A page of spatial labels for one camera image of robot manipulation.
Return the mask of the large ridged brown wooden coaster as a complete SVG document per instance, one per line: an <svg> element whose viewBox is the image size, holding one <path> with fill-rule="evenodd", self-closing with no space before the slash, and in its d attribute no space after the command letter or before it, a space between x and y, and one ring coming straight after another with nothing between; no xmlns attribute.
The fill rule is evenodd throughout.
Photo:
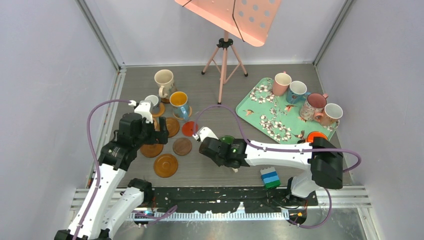
<svg viewBox="0 0 424 240"><path fill-rule="evenodd" d="M153 120L155 124L155 130L159 131L160 130L159 118L155 117ZM174 117L166 117L165 122L166 122L166 128L168 130L168 138L174 137L180 130L180 124L178 120Z"/></svg>

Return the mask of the green inside cream mug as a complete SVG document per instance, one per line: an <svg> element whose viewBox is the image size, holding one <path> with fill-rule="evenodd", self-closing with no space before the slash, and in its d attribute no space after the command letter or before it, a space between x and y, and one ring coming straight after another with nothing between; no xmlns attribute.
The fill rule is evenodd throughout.
<svg viewBox="0 0 424 240"><path fill-rule="evenodd" d="M239 144L233 144L235 137L232 135L223 135L219 138L219 140L225 144L228 144L227 152L224 155L225 162L228 167L231 167L234 173L237 173L240 167L240 163L237 160L237 153L239 150Z"/></svg>

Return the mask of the dark walnut coaster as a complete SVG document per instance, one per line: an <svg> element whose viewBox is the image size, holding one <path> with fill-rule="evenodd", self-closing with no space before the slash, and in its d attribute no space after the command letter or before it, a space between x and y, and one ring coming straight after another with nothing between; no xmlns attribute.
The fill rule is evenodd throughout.
<svg viewBox="0 0 424 240"><path fill-rule="evenodd" d="M178 138L173 143L172 149L175 154L179 156L186 156L192 150L192 142L186 137Z"/></svg>

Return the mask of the red round paper coaster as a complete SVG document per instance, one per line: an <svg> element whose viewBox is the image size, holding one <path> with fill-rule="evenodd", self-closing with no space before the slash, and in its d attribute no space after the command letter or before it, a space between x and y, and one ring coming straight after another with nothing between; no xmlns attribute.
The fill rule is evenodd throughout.
<svg viewBox="0 0 424 240"><path fill-rule="evenodd" d="M194 121L188 121L183 124L181 131L186 137L192 137L198 131L199 127Z"/></svg>

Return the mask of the light plain wooden coaster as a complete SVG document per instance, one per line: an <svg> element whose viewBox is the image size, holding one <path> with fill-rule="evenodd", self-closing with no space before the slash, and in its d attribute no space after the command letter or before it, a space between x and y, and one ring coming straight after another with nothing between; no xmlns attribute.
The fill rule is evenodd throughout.
<svg viewBox="0 0 424 240"><path fill-rule="evenodd" d="M166 107L165 107L165 105L164 105L163 102L161 102L158 105L158 107L159 107L159 111L157 113L152 113L152 117L153 118L158 118L158 117L162 116L165 113Z"/></svg>

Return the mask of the small blue patterned mug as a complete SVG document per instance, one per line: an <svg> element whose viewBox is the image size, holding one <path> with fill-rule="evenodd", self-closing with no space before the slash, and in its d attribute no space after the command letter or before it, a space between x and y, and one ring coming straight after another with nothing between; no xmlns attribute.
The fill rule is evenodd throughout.
<svg viewBox="0 0 424 240"><path fill-rule="evenodd" d="M160 98L157 95L148 95L144 100L151 103L150 112L152 115L157 115L160 113Z"/></svg>

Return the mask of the woven rattan coaster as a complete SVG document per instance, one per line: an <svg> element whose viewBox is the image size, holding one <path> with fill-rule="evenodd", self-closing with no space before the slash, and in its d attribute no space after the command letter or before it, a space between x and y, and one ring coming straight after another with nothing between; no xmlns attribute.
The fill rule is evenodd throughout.
<svg viewBox="0 0 424 240"><path fill-rule="evenodd" d="M188 107L188 111L186 111L186 108L185 107L177 107L177 108L174 108L173 109L173 113L172 114L178 120L183 120L185 122L188 122L189 121L189 118L192 115L192 112L193 112L193 110L192 110L192 107L191 106Z"/></svg>

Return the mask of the yellow inside blue mug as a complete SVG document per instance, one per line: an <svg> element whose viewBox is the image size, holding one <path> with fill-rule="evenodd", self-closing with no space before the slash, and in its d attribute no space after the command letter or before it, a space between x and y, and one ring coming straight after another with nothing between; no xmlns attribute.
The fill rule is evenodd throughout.
<svg viewBox="0 0 424 240"><path fill-rule="evenodd" d="M176 91L170 96L170 104L172 105L172 112L174 108L185 107L186 111L189 111L190 104L188 102L188 96L183 91Z"/></svg>

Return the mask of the cream shell pattern mug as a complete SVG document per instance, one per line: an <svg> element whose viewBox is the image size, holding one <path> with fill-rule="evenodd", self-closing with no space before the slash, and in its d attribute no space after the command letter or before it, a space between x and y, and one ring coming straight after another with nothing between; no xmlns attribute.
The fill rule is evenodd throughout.
<svg viewBox="0 0 424 240"><path fill-rule="evenodd" d="M158 95L162 99L169 99L177 91L174 74L169 69L161 69L154 75L154 81L159 87Z"/></svg>

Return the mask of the orange mug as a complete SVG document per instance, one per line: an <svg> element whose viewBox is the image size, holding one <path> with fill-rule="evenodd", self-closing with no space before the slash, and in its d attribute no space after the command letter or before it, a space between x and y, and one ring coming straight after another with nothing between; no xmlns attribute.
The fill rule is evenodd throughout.
<svg viewBox="0 0 424 240"><path fill-rule="evenodd" d="M312 143L315 138L324 138L325 140L328 140L328 137L324 133L320 131L313 131L313 132L310 132L306 138L302 138L298 140L297 143L298 144Z"/></svg>

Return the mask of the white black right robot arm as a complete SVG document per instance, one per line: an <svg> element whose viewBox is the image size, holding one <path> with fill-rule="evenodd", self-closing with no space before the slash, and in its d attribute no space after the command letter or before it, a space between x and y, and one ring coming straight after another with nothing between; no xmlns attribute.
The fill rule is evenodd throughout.
<svg viewBox="0 0 424 240"><path fill-rule="evenodd" d="M235 139L231 144L205 137L199 152L217 166L238 169L252 166L283 166L303 170L288 181L285 198L299 205L318 188L339 190L343 187L343 155L325 138L314 142L273 144Z"/></svg>

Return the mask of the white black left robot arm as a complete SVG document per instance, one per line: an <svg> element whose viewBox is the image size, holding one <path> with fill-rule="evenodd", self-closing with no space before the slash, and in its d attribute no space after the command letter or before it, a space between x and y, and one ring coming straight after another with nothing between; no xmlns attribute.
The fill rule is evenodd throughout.
<svg viewBox="0 0 424 240"><path fill-rule="evenodd" d="M113 139L104 145L98 158L99 170L74 220L67 229L59 230L56 240L111 240L118 228L138 206L148 207L154 199L152 184L132 179L120 199L110 207L115 190L131 162L144 145L168 143L166 118L156 123L138 113L126 113L114 131Z"/></svg>

